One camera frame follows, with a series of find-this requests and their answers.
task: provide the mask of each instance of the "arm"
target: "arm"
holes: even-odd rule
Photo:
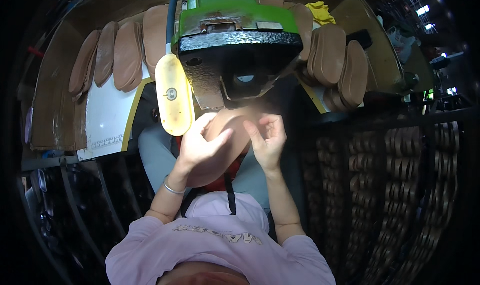
[[[300,224],[297,206],[285,184],[280,168],[265,172],[265,176],[278,243],[282,245],[287,238],[294,235],[305,235]]]
[[[280,170],[280,155],[287,136],[280,115],[265,115],[259,123],[265,128],[263,137],[252,122],[245,121],[244,127],[251,138],[255,158],[265,173],[276,236],[278,243],[282,245],[291,236],[305,235],[300,225],[297,206]]]
[[[182,192],[192,169],[200,162],[213,157],[231,137],[233,130],[227,129],[212,141],[207,142],[204,139],[202,134],[205,127],[216,115],[215,112],[205,113],[183,135],[180,155],[172,171],[165,179],[165,183],[170,189]],[[182,200],[183,194],[170,192],[162,185],[156,192],[150,210],[146,212],[145,216],[156,217],[164,224],[168,224],[177,215]]]

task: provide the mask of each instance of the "woman's right hand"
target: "woman's right hand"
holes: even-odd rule
[[[267,174],[280,168],[280,156],[287,135],[281,115],[264,114],[259,124],[265,128],[263,137],[251,121],[244,121],[243,127],[251,138],[255,158]]]

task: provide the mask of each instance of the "yellow lamp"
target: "yellow lamp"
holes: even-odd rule
[[[155,67],[156,96],[160,120],[173,136],[185,134],[195,121],[192,87],[175,54],[166,54]]]

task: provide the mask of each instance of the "hand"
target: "hand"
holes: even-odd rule
[[[215,155],[231,137],[233,130],[229,128],[212,141],[205,140],[202,134],[216,115],[216,112],[203,114],[192,123],[190,129],[183,135],[180,155],[177,159],[177,164],[182,171],[190,173],[197,164]]]
[[[263,171],[268,173],[280,168],[280,155],[287,135],[281,115],[264,114],[259,124],[265,128],[265,139],[251,121],[244,121],[243,127],[251,138],[255,158]]]

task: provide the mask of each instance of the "black strap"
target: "black strap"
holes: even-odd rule
[[[187,213],[188,207],[190,207],[190,204],[194,200],[194,198],[198,195],[200,192],[201,187],[196,187],[192,188],[190,192],[187,194],[185,199],[181,202],[180,205],[180,214],[182,217],[186,217],[185,213]]]
[[[234,216],[237,213],[235,205],[235,193],[233,193],[232,179],[229,173],[223,174],[223,180],[225,181],[226,196],[228,198],[228,207],[230,208],[230,215]]]
[[[225,173],[223,174],[223,180],[225,182],[225,189],[228,198],[228,207],[230,208],[230,215],[234,216],[236,214],[236,206],[235,206],[235,193],[233,193],[233,186],[232,180],[230,179],[230,174]],[[200,192],[201,187],[192,188],[190,192],[187,194],[185,199],[180,205],[180,214],[182,217],[186,217],[185,213],[187,213],[188,207],[192,204],[192,201],[196,198],[198,193]]]

